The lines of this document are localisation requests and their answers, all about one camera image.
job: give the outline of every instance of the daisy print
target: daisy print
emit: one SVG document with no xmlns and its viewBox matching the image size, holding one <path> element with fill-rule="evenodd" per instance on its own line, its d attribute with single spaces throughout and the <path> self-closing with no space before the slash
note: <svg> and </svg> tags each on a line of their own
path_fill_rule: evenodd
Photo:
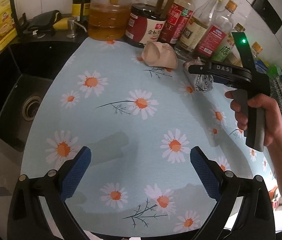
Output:
<svg viewBox="0 0 282 240">
<path fill-rule="evenodd" d="M 156 211 L 162 212 L 163 214 L 166 213 L 168 215 L 176 212 L 176 206 L 174 205 L 174 202 L 171 201 L 171 199 L 173 199 L 173 197 L 171 197 L 171 190 L 168 189 L 164 194 L 162 194 L 158 185 L 155 183 L 154 188 L 152 188 L 150 185 L 147 185 L 144 191 L 146 195 L 156 202 Z"/>
<path fill-rule="evenodd" d="M 190 148 L 185 147 L 185 145 L 189 144 L 185 134 L 181 136 L 180 130 L 176 129 L 175 134 L 168 131 L 164 138 L 162 140 L 163 145 L 160 146 L 161 149 L 166 149 L 162 154 L 162 158 L 169 156 L 168 162 L 171 163 L 175 163 L 175 161 L 178 163 L 180 161 L 185 162 L 183 153 L 190 154 Z"/>
<path fill-rule="evenodd" d="M 184 82 L 181 81 L 181 87 L 179 88 L 179 91 L 184 92 L 183 95 L 186 97 L 188 95 L 192 95 L 194 89 L 191 85 L 186 85 Z"/>
<path fill-rule="evenodd" d="M 85 92 L 85 98 L 88 98 L 92 90 L 99 96 L 104 91 L 104 86 L 108 85 L 108 78 L 100 78 L 100 73 L 94 71 L 91 75 L 88 71 L 84 72 L 84 75 L 78 75 L 81 79 L 77 84 L 80 85 L 80 90 Z"/>
<path fill-rule="evenodd" d="M 78 99 L 80 98 L 79 93 L 78 92 L 73 92 L 73 90 L 71 91 L 71 93 L 67 93 L 67 94 L 63 94 L 62 95 L 62 99 L 61 99 L 61 106 L 65 106 L 66 108 L 72 108 L 72 106 L 75 106 L 76 103 L 78 103 Z"/>
<path fill-rule="evenodd" d="M 46 140 L 46 142 L 52 146 L 52 148 L 45 150 L 50 153 L 50 155 L 46 157 L 46 161 L 49 164 L 55 162 L 55 169 L 58 170 L 65 161 L 73 159 L 81 150 L 82 146 L 76 145 L 78 138 L 71 138 L 69 131 L 67 133 L 61 131 L 60 134 L 56 131 L 54 138 L 54 140 L 49 138 Z"/>
<path fill-rule="evenodd" d="M 151 92 L 146 92 L 142 90 L 130 91 L 129 94 L 132 98 L 128 98 L 127 104 L 131 106 L 129 111 L 133 111 L 133 115 L 141 113 L 142 119 L 146 120 L 148 114 L 153 116 L 157 109 L 154 106 L 157 106 L 159 103 L 155 99 L 150 99 L 152 96 Z"/>
<path fill-rule="evenodd" d="M 231 170 L 230 165 L 228 163 L 228 160 L 225 157 L 219 156 L 218 159 L 215 160 L 215 161 L 219 164 L 222 171 L 230 171 Z"/>
<path fill-rule="evenodd" d="M 120 189 L 120 185 L 117 183 L 108 183 L 106 186 L 100 189 L 105 196 L 101 196 L 100 200 L 106 202 L 105 205 L 111 206 L 112 208 L 123 208 L 123 203 L 127 203 L 127 192 L 124 191 L 124 188 Z"/>
<path fill-rule="evenodd" d="M 251 160 L 253 162 L 256 161 L 256 157 L 257 157 L 257 152 L 254 149 L 250 149 L 250 156 L 251 156 Z"/>
<path fill-rule="evenodd" d="M 266 172 L 268 168 L 268 161 L 266 160 L 265 156 L 263 156 L 263 159 L 262 159 L 262 166 L 263 166 L 263 172 Z"/>
<path fill-rule="evenodd" d="M 144 60 L 140 54 L 136 54 L 134 57 L 131 58 L 134 63 L 142 64 Z"/>
<path fill-rule="evenodd" d="M 210 135 L 213 137 L 217 137 L 219 135 L 220 129 L 217 126 L 213 126 L 212 128 L 209 129 Z"/>
<path fill-rule="evenodd" d="M 121 47 L 121 41 L 99 41 L 97 47 L 101 50 L 115 49 Z"/>
<path fill-rule="evenodd" d="M 173 229 L 173 231 L 178 233 L 184 233 L 199 228 L 199 217 L 200 216 L 195 211 L 186 211 L 184 217 L 178 217 L 181 223 L 177 223 L 177 226 Z"/>
<path fill-rule="evenodd" d="M 225 125 L 225 115 L 224 112 L 221 112 L 219 108 L 215 107 L 214 109 L 210 109 L 210 111 L 213 113 L 213 118 L 220 123 Z"/>
</svg>

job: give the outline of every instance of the finger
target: finger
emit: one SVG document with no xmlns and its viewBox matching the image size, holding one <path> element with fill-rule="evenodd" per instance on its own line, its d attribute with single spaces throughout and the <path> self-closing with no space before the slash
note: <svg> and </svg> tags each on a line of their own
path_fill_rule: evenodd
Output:
<svg viewBox="0 0 282 240">
<path fill-rule="evenodd" d="M 276 112 L 279 110 L 277 101 L 264 94 L 257 94 L 255 97 L 248 100 L 248 106 L 253 108 L 262 107 L 265 110 L 269 110 L 271 112 Z"/>
<path fill-rule="evenodd" d="M 246 124 L 242 124 L 238 122 L 238 128 L 242 131 L 247 130 L 248 126 Z"/>
<path fill-rule="evenodd" d="M 225 94 L 224 94 L 225 97 L 228 98 L 228 99 L 234 99 L 234 96 L 232 95 L 232 91 L 234 91 L 234 90 L 225 92 Z"/>
<path fill-rule="evenodd" d="M 241 112 L 241 105 L 233 100 L 230 104 L 230 108 L 234 111 L 234 112 Z"/>
<path fill-rule="evenodd" d="M 238 123 L 241 123 L 243 125 L 247 125 L 248 124 L 248 118 L 245 116 L 244 113 L 242 112 L 236 112 L 234 114 L 235 119 L 238 121 Z"/>
</svg>

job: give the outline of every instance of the jar with red label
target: jar with red label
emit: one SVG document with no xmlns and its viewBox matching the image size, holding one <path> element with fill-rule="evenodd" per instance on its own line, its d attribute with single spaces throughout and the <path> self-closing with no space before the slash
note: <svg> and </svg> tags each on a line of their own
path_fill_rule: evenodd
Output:
<svg viewBox="0 0 282 240">
<path fill-rule="evenodd" d="M 156 5 L 147 4 L 146 1 L 132 4 L 124 35 L 127 43 L 143 48 L 148 42 L 158 40 L 174 2 L 174 0 L 168 0 L 162 9 L 163 1 L 158 0 Z"/>
<path fill-rule="evenodd" d="M 175 0 L 168 13 L 168 19 L 161 32 L 159 41 L 174 46 L 194 10 L 194 0 Z"/>
<path fill-rule="evenodd" d="M 195 48 L 194 57 L 210 58 L 212 56 L 222 40 L 233 30 L 232 15 L 237 6 L 235 2 L 229 0 L 225 9 L 215 14 L 213 24 Z"/>
</svg>

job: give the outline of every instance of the kitchen counter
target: kitchen counter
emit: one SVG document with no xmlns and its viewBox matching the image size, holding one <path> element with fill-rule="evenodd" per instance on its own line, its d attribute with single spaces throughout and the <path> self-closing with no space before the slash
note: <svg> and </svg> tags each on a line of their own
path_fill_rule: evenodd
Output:
<svg viewBox="0 0 282 240">
<path fill-rule="evenodd" d="M 196 93 L 182 61 L 175 71 L 152 68 L 141 52 L 120 41 L 81 44 L 41 103 L 21 173 L 41 177 L 89 147 L 92 162 L 66 204 L 82 229 L 112 236 L 202 226 L 216 202 L 190 163 L 195 146 L 223 170 L 260 174 L 271 187 L 268 153 L 245 145 L 224 97 L 229 88 Z"/>
</svg>

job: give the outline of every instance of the metal screw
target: metal screw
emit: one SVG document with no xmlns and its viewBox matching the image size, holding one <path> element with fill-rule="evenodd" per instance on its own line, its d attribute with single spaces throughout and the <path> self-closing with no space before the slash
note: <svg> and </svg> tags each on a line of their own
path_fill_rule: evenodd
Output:
<svg viewBox="0 0 282 240">
<path fill-rule="evenodd" d="M 19 181 L 24 181 L 25 179 L 26 179 L 26 176 L 24 174 L 19 176 Z"/>
<path fill-rule="evenodd" d="M 229 178 L 232 178 L 234 176 L 232 171 L 225 171 L 225 175 Z"/>
<path fill-rule="evenodd" d="M 56 175 L 56 170 L 50 170 L 50 171 L 47 173 L 47 175 L 48 175 L 49 177 L 55 176 L 55 175 Z"/>
<path fill-rule="evenodd" d="M 262 181 L 263 181 L 263 178 L 262 178 L 260 175 L 257 175 L 257 176 L 256 176 L 256 179 L 257 179 L 257 181 L 259 181 L 259 182 L 262 182 Z"/>
</svg>

